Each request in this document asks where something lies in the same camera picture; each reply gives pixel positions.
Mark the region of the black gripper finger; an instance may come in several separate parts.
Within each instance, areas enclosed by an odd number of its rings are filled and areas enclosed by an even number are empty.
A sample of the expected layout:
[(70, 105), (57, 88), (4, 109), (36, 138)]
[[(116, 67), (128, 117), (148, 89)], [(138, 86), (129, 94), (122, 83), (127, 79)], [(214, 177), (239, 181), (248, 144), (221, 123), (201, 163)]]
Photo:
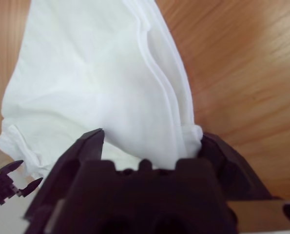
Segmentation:
[(219, 136), (204, 133), (199, 158), (208, 160), (227, 200), (271, 200), (261, 179), (232, 146)]

